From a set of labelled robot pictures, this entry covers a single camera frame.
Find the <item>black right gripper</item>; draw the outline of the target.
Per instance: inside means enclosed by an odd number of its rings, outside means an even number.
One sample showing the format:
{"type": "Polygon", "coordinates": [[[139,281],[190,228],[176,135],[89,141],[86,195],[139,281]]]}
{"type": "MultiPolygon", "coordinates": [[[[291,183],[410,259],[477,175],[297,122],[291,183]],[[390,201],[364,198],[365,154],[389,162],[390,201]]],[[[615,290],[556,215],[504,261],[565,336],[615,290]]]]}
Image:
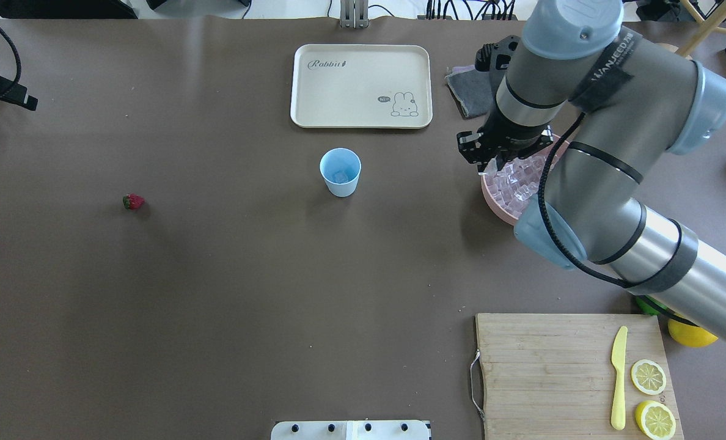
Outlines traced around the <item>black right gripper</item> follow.
{"type": "Polygon", "coordinates": [[[508,162],[530,158],[552,143],[549,122],[514,115],[525,104],[510,97],[505,73],[519,43],[519,36],[509,35],[486,43],[475,54],[474,68],[486,76],[492,103],[484,124],[477,131],[458,133],[457,143],[461,156],[476,164],[480,173],[490,164],[502,170],[508,162]]]}

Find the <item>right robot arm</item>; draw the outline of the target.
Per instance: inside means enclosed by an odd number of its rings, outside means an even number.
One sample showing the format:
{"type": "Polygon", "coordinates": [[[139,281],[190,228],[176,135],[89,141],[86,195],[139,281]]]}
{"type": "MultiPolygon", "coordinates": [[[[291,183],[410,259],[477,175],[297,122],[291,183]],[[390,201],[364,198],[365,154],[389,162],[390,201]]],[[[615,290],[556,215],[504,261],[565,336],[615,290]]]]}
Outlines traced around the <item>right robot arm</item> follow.
{"type": "Polygon", "coordinates": [[[517,239],[726,340],[726,255],[633,198],[663,153],[726,122],[726,79],[622,19],[620,1],[539,1],[459,153],[483,172],[550,149],[517,239]]]}

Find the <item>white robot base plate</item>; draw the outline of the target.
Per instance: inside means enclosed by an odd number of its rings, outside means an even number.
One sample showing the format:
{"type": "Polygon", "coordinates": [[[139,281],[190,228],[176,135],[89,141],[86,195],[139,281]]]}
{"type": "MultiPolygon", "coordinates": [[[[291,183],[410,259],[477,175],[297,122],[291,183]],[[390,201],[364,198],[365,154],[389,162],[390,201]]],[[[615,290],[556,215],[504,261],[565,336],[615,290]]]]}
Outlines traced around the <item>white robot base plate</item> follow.
{"type": "Polygon", "coordinates": [[[314,420],[274,424],[271,439],[431,439],[429,421],[314,420]]]}

